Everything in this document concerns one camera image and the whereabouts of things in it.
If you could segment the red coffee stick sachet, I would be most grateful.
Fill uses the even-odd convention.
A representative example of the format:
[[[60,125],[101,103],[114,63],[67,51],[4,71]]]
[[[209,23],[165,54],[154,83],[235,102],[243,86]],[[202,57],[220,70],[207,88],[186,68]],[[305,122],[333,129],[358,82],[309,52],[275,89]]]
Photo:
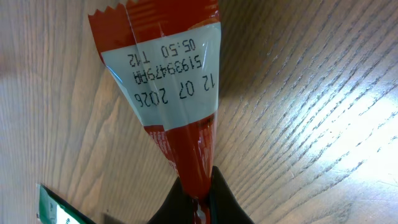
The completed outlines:
[[[214,0],[128,1],[88,17],[103,64],[211,223],[221,23]]]

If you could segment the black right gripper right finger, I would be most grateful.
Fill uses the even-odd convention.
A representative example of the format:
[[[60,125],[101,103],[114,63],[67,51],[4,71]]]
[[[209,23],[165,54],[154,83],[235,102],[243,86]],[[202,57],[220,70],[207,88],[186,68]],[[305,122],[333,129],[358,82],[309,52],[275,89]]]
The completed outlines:
[[[211,223],[254,224],[240,207],[217,166],[213,166],[209,194]]]

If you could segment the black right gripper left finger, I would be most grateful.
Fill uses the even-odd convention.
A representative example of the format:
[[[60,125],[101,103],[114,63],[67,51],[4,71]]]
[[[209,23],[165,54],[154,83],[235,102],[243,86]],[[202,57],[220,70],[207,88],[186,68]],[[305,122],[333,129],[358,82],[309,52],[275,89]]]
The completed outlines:
[[[177,177],[163,204],[148,224],[193,224],[193,202]]]

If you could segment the white red package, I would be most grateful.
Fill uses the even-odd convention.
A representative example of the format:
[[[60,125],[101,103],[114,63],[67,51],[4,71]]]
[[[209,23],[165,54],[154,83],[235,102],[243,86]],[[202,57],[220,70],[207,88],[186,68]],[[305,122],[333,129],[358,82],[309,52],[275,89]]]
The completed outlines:
[[[43,224],[95,224],[55,192],[42,184],[37,184],[38,220]]]

